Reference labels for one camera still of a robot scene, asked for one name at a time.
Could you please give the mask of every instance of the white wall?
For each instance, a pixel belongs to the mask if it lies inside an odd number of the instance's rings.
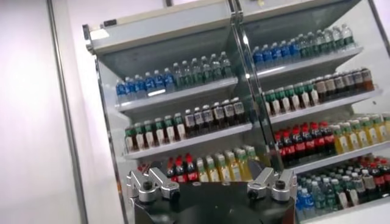
[[[0,223],[80,223],[46,1],[1,1],[0,27]]]

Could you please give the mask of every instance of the metal shelf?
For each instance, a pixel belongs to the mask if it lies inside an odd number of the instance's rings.
[[[368,153],[379,152],[379,151],[386,150],[386,149],[390,149],[390,141],[386,141],[386,142],[383,142],[380,144],[376,144],[376,145],[372,145],[372,146],[365,147],[362,149],[354,150],[351,152],[343,153],[341,155],[336,155],[336,156],[331,156],[329,158],[320,159],[320,160],[312,162],[312,163],[304,164],[304,165],[297,166],[297,167],[292,167],[289,169],[292,169],[293,171],[295,171],[296,174],[304,173],[304,172],[307,172],[310,170],[325,167],[327,165],[339,163],[341,161],[356,158],[358,156],[363,156],[363,155],[368,154]]]
[[[186,140],[175,142],[172,144],[167,144],[167,145],[163,145],[163,146],[159,146],[159,147],[155,147],[155,148],[151,148],[151,149],[147,149],[147,150],[143,150],[143,151],[129,153],[129,154],[125,155],[124,157],[125,157],[125,159],[140,159],[140,158],[144,158],[147,156],[162,154],[165,152],[181,149],[184,147],[200,144],[200,143],[207,142],[207,141],[211,141],[213,139],[218,139],[218,138],[242,133],[245,131],[249,131],[252,129],[252,127],[253,127],[253,125],[251,123],[238,125],[235,127],[225,129],[225,130],[217,131],[217,132],[210,133],[207,135],[198,136],[195,138],[186,139]]]
[[[185,89],[169,94],[161,94],[160,96],[154,96],[147,99],[134,100],[131,102],[125,102],[121,105],[118,105],[117,108],[122,113],[134,113],[143,111],[145,109],[150,109],[153,107],[159,107],[161,104],[170,104],[178,103],[183,100],[190,100],[195,97],[205,96],[210,93],[215,93],[217,91],[223,91],[225,89],[234,88],[238,83],[236,77],[223,79],[216,82],[211,82],[206,85],[197,86],[190,89]]]
[[[279,122],[287,121],[287,120],[294,119],[297,117],[306,116],[306,115],[317,113],[320,111],[325,111],[325,110],[329,110],[332,108],[341,107],[344,105],[350,105],[350,104],[353,104],[353,103],[356,103],[356,102],[359,102],[362,100],[370,99],[370,98],[375,97],[375,96],[380,96],[382,93],[383,93],[382,89],[376,89],[376,90],[373,90],[370,92],[361,93],[359,95],[350,96],[350,97],[330,101],[327,103],[323,103],[323,104],[317,105],[315,107],[309,107],[309,108],[306,108],[303,110],[297,110],[297,111],[282,114],[282,115],[279,115],[276,117],[270,117],[270,120],[271,120],[272,124],[276,124]]]

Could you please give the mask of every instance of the refrigerated display case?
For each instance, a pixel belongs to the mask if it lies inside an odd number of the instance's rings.
[[[307,55],[306,51],[302,52],[305,47],[319,44],[301,43],[300,37],[295,40],[296,44],[283,41],[291,40],[300,33],[312,32],[316,42],[316,37],[323,35],[323,30],[341,27],[344,23],[352,30],[354,40],[351,43],[348,39],[345,46],[336,48],[332,33],[332,42],[329,42],[332,46],[324,45],[321,53],[314,50],[314,53]],[[193,158],[204,158],[252,145],[264,166],[272,166],[276,170],[289,167],[295,173],[305,173],[388,149],[390,142],[383,141],[339,155],[316,157],[315,161],[301,163],[297,160],[291,166],[282,160],[285,149],[274,136],[276,130],[307,121],[334,123],[349,120],[355,113],[375,112],[362,110],[362,106],[356,103],[367,105],[367,99],[381,96],[383,89],[387,88],[380,83],[380,79],[376,79],[376,76],[383,77],[390,65],[385,45],[387,39],[381,35],[378,23],[374,5],[368,0],[212,0],[104,21],[98,26],[84,25],[87,49],[96,56],[107,136],[125,219],[132,219],[131,206],[127,202],[126,177],[130,170],[145,170],[151,162],[160,162],[166,167],[170,158],[179,155],[190,153]],[[269,50],[271,62],[263,60],[259,63],[255,54],[260,51],[261,57],[264,57],[263,52],[268,53],[268,49],[255,50],[255,46],[262,47],[264,44],[269,44],[272,50],[292,46],[294,54],[289,51],[290,57],[285,58],[281,51],[276,51],[275,58],[272,58],[273,52]],[[225,52],[230,64],[219,60],[222,52]],[[212,54],[217,55],[221,73],[218,72],[218,65],[214,67],[213,61],[209,60]],[[210,64],[209,79],[208,73],[205,75],[209,68],[198,70],[195,63],[191,63],[193,58],[202,66]],[[174,63],[178,63],[180,72]],[[274,109],[269,105],[272,103],[269,99],[273,99],[269,98],[270,91],[273,91],[273,95],[275,91],[280,92],[280,87],[288,89],[290,85],[307,83],[334,72],[339,73],[326,80],[341,79],[349,75],[346,71],[362,66],[370,70],[374,89],[325,94],[324,98],[318,98],[318,102],[307,106],[304,104],[300,110],[269,113]],[[231,68],[233,75],[224,72],[225,68]],[[153,74],[154,70],[158,70],[156,75],[146,74]],[[196,76],[198,71],[202,71],[200,78]],[[153,80],[154,84],[139,84],[142,78]],[[158,82],[165,82],[165,85],[158,88]],[[320,93],[316,83],[309,82],[309,89],[314,89],[322,97],[323,92]],[[185,115],[199,114],[204,105],[208,105],[204,111],[214,109],[215,102],[226,106],[228,104],[224,101],[235,97],[239,97],[239,102],[243,103],[244,121],[236,120],[229,124],[226,120],[229,125],[223,128],[215,128],[211,124],[212,127],[205,127],[202,131],[197,127],[197,134],[186,136],[180,135],[182,129],[175,128],[183,122],[186,128],[192,130],[191,125],[186,126]],[[161,141],[157,130],[165,135]],[[146,132],[150,133],[151,139],[147,139]],[[150,146],[138,145],[138,138],[140,142],[149,142]]]

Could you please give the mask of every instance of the soda bottle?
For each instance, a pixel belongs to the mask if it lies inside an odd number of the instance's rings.
[[[352,173],[352,183],[355,185],[359,203],[362,204],[367,202],[366,188],[364,187],[363,180],[356,172]]]
[[[198,172],[196,172],[195,165],[193,163],[192,156],[187,153],[185,155],[185,160],[187,162],[187,178],[189,181],[199,181]]]
[[[280,65],[282,63],[282,51],[276,42],[274,42],[271,46],[271,53],[274,65]]]
[[[372,201],[377,199],[377,187],[375,185],[374,178],[372,175],[369,174],[368,170],[364,169],[361,171],[362,173],[362,179],[364,182],[364,187],[366,188],[367,192],[367,200]]]
[[[146,91],[148,93],[152,93],[156,91],[156,84],[154,82],[154,78],[151,76],[150,72],[145,73],[145,85],[146,85]]]
[[[335,41],[336,50],[340,50],[344,47],[344,38],[342,37],[342,33],[339,27],[332,27],[332,35]]]
[[[233,77],[232,64],[230,64],[229,58],[227,58],[226,52],[221,52],[221,65],[222,65],[222,76],[224,78]]]
[[[197,63],[197,59],[193,58],[191,62],[191,67],[193,70],[193,80],[195,85],[202,85],[205,83],[205,77],[204,74],[200,68],[200,66]]]
[[[258,46],[253,51],[253,62],[255,63],[256,70],[260,71],[264,66],[263,53]]]
[[[326,213],[326,199],[324,193],[322,193],[321,188],[318,185],[317,181],[313,181],[311,183],[313,185],[313,198],[314,198],[314,205],[316,207],[316,214],[317,215],[324,215]]]
[[[118,98],[118,104],[122,104],[127,101],[126,87],[122,80],[116,80],[116,96]]]
[[[355,41],[353,40],[353,34],[351,29],[347,26],[347,24],[341,25],[342,28],[342,36],[344,37],[344,45],[346,48],[354,47]]]
[[[274,62],[272,61],[272,52],[270,48],[268,47],[268,44],[265,44],[261,50],[263,54],[263,60],[264,60],[264,67],[270,68],[273,67]]]
[[[302,188],[303,211],[306,219],[311,219],[316,216],[316,209],[312,196],[308,193],[306,188]]]
[[[126,77],[125,78],[125,86],[126,86],[127,100],[135,100],[136,98],[135,98],[134,79]]]
[[[222,79],[222,68],[220,62],[217,59],[216,54],[211,55],[210,64],[213,71],[213,80]]]
[[[193,80],[190,66],[188,65],[187,61],[183,61],[182,66],[183,66],[183,74],[185,78],[186,87],[187,88],[192,87],[194,85],[194,80]]]
[[[165,90],[167,93],[173,93],[176,88],[175,77],[172,75],[171,70],[169,68],[164,69],[164,84]]]
[[[204,83],[209,83],[213,81],[213,74],[211,71],[211,67],[208,64],[208,60],[206,56],[202,56],[202,72],[204,77]]]

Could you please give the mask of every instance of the white label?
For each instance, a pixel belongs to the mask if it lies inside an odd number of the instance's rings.
[[[179,124],[177,127],[177,131],[179,132],[180,140],[185,139],[185,127],[183,124]]]
[[[295,110],[299,110],[299,109],[300,109],[300,106],[299,106],[299,97],[298,97],[297,95],[293,95],[293,96],[292,96],[292,104],[294,104]]]
[[[359,132],[359,138],[360,138],[360,141],[361,141],[361,145],[363,147],[368,147],[369,146],[368,140],[367,140],[367,135],[366,135],[365,131],[360,131]]]
[[[303,94],[302,94],[302,100],[303,100],[303,104],[305,104],[305,107],[310,107],[310,98],[309,98],[309,94],[303,93]]]
[[[138,145],[138,148],[140,150],[145,149],[144,135],[138,134],[135,138],[136,138],[136,143]]]
[[[319,105],[318,93],[315,89],[311,92],[311,98],[313,99],[314,105]]]
[[[133,139],[131,136],[126,137],[126,147],[127,147],[127,152],[131,152],[134,150]]]
[[[166,128],[166,132],[168,133],[169,142],[175,142],[175,130],[173,129],[173,127]]]
[[[341,136],[341,137],[339,137],[339,140],[340,140],[340,144],[341,144],[342,150],[343,150],[344,152],[348,152],[349,149],[348,149],[347,138],[344,137],[344,136]]]
[[[290,101],[288,100],[288,98],[287,97],[283,98],[282,102],[283,102],[283,107],[285,108],[285,111],[290,112],[291,107],[290,107]]]
[[[164,130],[159,129],[156,131],[158,143],[160,145],[164,144],[165,136],[164,136]]]
[[[146,133],[146,141],[149,147],[154,146],[154,138],[153,138],[153,133],[152,132],[147,132]]]
[[[370,133],[372,143],[378,144],[378,137],[377,137],[377,132],[375,131],[375,128],[370,128],[369,133]]]
[[[280,114],[280,105],[279,105],[279,101],[274,100],[274,101],[272,102],[272,106],[274,106],[275,115]]]
[[[359,141],[358,141],[358,137],[356,136],[356,134],[352,133],[352,134],[349,136],[349,139],[351,139],[353,149],[359,149],[359,148],[360,148],[360,146],[359,146]]]

